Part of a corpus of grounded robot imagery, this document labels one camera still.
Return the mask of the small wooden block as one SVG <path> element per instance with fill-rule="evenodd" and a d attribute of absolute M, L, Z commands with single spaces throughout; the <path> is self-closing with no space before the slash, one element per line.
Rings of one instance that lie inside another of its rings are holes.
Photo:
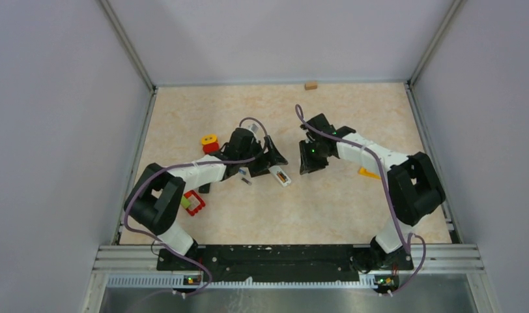
<path fill-rule="evenodd" d="M 317 82 L 306 82 L 304 84 L 304 89 L 306 91 L 316 90 L 317 88 L 318 88 L 318 83 Z"/>

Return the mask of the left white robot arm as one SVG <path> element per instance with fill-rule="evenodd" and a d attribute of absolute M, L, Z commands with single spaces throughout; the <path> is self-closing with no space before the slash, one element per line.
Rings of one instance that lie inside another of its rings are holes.
<path fill-rule="evenodd" d="M 223 147 L 196 161 L 169 168 L 149 164 L 124 203 L 125 217 L 132 217 L 149 236 L 173 250 L 178 267 L 190 269 L 197 261 L 195 240 L 176 221 L 184 194 L 229 179 L 240 168 L 257 177 L 287 163 L 269 135 L 260 141 L 250 129 L 238 127 Z"/>

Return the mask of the black remote control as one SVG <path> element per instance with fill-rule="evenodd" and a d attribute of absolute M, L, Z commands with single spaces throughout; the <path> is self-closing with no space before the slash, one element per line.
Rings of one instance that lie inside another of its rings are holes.
<path fill-rule="evenodd" d="M 202 185 L 198 188 L 200 194 L 209 194 L 210 193 L 210 183 Z"/>

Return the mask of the orange battery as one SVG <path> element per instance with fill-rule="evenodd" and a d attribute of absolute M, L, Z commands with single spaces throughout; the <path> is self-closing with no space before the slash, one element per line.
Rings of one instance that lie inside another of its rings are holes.
<path fill-rule="evenodd" d="M 287 177 L 282 173 L 282 172 L 277 172 L 277 176 L 279 177 L 280 181 L 282 183 L 286 183 L 287 182 Z"/>

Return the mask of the white remote control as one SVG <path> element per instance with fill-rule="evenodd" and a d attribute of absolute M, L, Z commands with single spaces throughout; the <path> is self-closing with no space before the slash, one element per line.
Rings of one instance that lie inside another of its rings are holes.
<path fill-rule="evenodd" d="M 280 166 L 271 166 L 269 172 L 273 175 L 275 180 L 283 187 L 291 184 L 291 178 L 283 171 Z"/>

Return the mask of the yellow triangle frame toy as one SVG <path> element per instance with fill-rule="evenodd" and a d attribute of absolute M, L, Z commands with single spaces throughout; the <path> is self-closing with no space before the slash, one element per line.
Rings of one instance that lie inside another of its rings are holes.
<path fill-rule="evenodd" d="M 361 168 L 359 169 L 358 173 L 359 173 L 360 175 L 365 176 L 365 177 L 370 177 L 370 178 L 374 178 L 374 179 L 381 179 L 380 175 L 375 174 L 375 173 L 373 173 L 373 172 L 371 172 L 371 171 L 368 171 L 368 170 L 366 170 L 364 167 L 361 167 Z"/>

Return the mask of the black battery right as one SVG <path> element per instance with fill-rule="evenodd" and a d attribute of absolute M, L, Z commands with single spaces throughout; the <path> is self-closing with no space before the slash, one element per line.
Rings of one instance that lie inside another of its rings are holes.
<path fill-rule="evenodd" d="M 244 177 L 242 177 L 241 180 L 242 180 L 243 182 L 245 182 L 247 185 L 252 185 L 252 182 L 249 181 L 248 179 L 244 178 Z"/>

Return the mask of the red toy basket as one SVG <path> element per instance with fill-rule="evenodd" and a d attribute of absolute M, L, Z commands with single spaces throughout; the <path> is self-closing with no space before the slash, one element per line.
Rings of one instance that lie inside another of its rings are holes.
<path fill-rule="evenodd" d="M 190 216 L 195 216 L 206 206 L 202 197 L 193 190 L 186 192 L 183 196 L 191 202 L 191 206 L 188 209 L 184 209 Z"/>

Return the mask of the green block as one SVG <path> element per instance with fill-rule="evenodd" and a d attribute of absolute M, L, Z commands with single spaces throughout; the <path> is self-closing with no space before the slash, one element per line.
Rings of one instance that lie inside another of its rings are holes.
<path fill-rule="evenodd" d="M 181 201 L 180 201 L 180 205 L 184 208 L 184 209 L 188 209 L 190 206 L 191 206 L 191 202 L 185 198 L 184 196 L 181 198 Z"/>

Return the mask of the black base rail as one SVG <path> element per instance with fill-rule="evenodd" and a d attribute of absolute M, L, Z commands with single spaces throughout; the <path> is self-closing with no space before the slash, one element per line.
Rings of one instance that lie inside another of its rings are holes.
<path fill-rule="evenodd" d="M 373 271 L 412 270 L 403 248 L 390 254 L 369 245 L 200 245 L 186 260 L 161 249 L 159 271 L 198 271 L 213 282 L 356 282 Z"/>

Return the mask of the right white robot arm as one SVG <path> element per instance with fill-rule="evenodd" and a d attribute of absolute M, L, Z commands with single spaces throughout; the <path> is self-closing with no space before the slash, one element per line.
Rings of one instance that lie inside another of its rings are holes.
<path fill-rule="evenodd" d="M 408 252 L 411 234 L 420 220 L 446 200 L 445 190 L 430 157 L 385 148 L 351 127 L 336 128 L 324 114 L 302 121 L 307 138 L 300 141 L 300 174 L 323 170 L 328 158 L 353 162 L 379 177 L 391 220 L 371 241 L 372 264 L 387 269 L 397 259 L 396 250 Z"/>

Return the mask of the red yellow toy block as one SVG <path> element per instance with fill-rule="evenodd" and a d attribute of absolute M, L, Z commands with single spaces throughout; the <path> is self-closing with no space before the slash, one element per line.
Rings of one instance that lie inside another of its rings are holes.
<path fill-rule="evenodd" d="M 220 144 L 216 134 L 208 134 L 201 138 L 201 145 L 204 154 L 214 153 L 220 150 Z"/>

